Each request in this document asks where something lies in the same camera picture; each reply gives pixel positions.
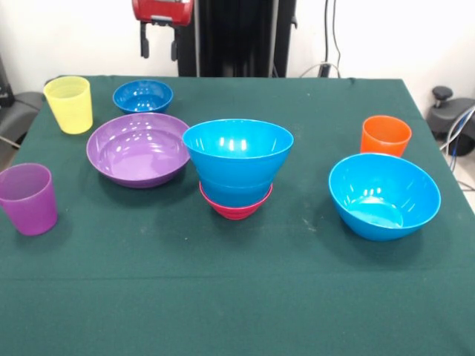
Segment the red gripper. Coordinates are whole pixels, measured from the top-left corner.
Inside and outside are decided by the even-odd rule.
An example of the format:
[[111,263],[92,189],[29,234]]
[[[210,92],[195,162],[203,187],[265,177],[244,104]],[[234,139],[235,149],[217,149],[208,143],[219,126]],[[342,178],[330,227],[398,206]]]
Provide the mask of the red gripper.
[[140,55],[149,58],[149,41],[146,30],[147,23],[170,24],[174,30],[171,42],[171,60],[179,58],[180,29],[178,26],[187,26],[191,21],[194,1],[155,1],[132,0],[135,18],[140,21]]

